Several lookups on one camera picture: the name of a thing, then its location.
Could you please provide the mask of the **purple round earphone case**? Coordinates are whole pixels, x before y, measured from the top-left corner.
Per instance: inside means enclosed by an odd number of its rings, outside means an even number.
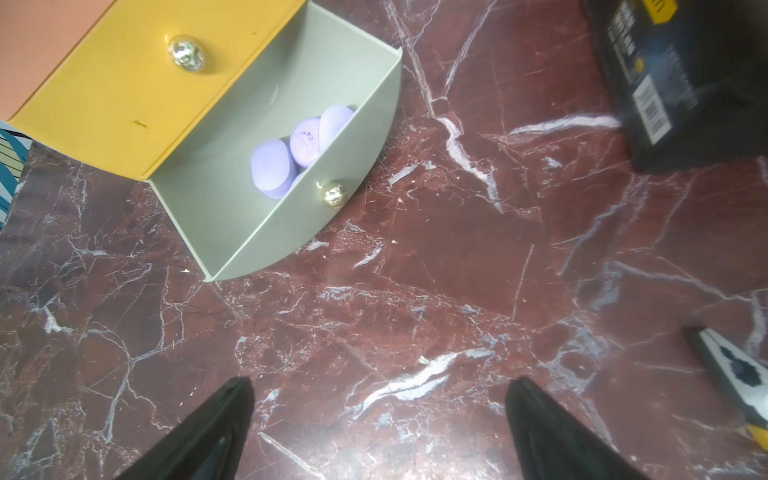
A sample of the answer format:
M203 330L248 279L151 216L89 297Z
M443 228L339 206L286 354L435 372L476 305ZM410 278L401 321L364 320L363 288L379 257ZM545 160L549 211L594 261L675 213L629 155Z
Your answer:
M345 105L331 106L322 113L318 126L318 141L321 153L328 149L353 115L354 111Z
M319 142L320 118L302 121L293 131L289 148L294 161L302 168L309 168L321 155Z

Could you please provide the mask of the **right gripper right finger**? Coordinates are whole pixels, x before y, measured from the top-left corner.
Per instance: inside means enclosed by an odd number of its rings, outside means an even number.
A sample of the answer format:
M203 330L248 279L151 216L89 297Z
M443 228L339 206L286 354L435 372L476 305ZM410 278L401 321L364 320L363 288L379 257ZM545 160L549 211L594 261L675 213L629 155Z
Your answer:
M643 479L527 377L509 383L505 412L525 479Z

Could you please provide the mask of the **yellow drawer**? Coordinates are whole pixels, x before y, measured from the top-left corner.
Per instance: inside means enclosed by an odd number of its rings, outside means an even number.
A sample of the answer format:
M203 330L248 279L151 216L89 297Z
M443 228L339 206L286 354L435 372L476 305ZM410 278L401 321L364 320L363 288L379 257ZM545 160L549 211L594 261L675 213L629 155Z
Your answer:
M297 1L111 1L9 120L31 139L149 178L300 9Z

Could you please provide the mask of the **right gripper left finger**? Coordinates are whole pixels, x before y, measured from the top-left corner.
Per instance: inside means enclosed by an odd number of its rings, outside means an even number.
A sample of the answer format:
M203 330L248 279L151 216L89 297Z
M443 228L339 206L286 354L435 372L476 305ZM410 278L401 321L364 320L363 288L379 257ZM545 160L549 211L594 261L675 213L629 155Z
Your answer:
M254 405L251 380L231 378L118 477L235 478Z

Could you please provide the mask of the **orange top drawer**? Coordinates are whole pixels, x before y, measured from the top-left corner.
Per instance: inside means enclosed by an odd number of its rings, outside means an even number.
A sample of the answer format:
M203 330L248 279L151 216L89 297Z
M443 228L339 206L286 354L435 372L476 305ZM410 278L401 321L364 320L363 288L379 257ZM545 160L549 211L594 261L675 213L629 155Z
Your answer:
M109 0L1 2L1 119L11 119L110 8Z

